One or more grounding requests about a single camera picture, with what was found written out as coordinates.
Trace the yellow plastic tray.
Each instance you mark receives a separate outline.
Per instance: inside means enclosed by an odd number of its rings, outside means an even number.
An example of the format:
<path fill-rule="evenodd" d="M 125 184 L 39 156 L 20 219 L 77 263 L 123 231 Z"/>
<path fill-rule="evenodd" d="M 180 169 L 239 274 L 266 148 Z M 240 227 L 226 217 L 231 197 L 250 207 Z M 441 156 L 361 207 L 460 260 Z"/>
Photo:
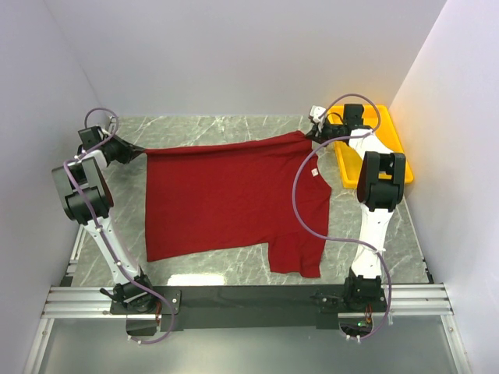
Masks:
<path fill-rule="evenodd" d="M 374 128 L 377 124 L 377 115 L 375 110 L 369 104 L 364 104 L 363 108 L 364 124 Z M 404 153 L 401 141 L 393 125 L 388 109 L 384 105 L 380 104 L 377 105 L 377 109 L 380 112 L 381 117 L 380 127 L 376 131 L 378 139 L 387 148 L 390 148 L 394 152 Z M 328 111 L 327 119 L 331 124 L 340 125 L 341 121 L 339 115 L 342 118 L 345 118 L 343 104 L 333 106 L 332 109 Z M 332 147 L 334 148 L 338 162 L 343 187 L 346 189 L 355 189 L 357 187 L 362 165 L 359 155 L 343 142 L 334 142 Z"/>

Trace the red t shirt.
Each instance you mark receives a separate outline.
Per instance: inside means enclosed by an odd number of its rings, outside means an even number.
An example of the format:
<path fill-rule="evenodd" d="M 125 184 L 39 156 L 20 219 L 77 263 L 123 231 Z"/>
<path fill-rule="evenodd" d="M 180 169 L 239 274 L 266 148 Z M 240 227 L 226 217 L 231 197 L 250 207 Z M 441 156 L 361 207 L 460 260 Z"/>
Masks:
<path fill-rule="evenodd" d="M 146 155 L 148 261 L 265 243 L 273 272 L 320 276 L 331 187 L 303 133 Z"/>

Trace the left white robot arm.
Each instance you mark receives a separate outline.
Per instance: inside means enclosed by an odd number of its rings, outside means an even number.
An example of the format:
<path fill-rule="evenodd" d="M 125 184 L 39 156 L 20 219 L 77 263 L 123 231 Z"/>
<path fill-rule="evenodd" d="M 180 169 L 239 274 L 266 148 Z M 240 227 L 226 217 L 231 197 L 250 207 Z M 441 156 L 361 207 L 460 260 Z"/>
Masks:
<path fill-rule="evenodd" d="M 116 233 L 111 216 L 114 202 L 102 174 L 111 162 L 128 164 L 144 149 L 111 136 L 98 125 L 80 130 L 79 137 L 81 145 L 74 159 L 51 171 L 62 208 L 71 221 L 83 226 L 108 264 L 114 287 L 101 293 L 127 312 L 150 312 L 156 308 L 156 294 Z"/>

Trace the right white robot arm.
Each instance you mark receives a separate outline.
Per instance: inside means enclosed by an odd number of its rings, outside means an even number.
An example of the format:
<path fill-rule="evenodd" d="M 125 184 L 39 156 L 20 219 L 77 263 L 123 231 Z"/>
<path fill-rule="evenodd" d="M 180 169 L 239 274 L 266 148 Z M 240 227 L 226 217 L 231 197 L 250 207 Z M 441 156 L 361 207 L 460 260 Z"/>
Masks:
<path fill-rule="evenodd" d="M 359 244 L 342 292 L 343 304 L 352 311 L 384 297 L 382 251 L 405 184 L 405 155 L 379 140 L 375 129 L 364 124 L 363 112 L 361 104 L 346 104 L 341 124 L 334 125 L 327 119 L 326 109 L 314 105 L 309 113 L 312 128 L 306 134 L 316 143 L 339 139 L 362 160 L 356 188 L 362 213 Z"/>

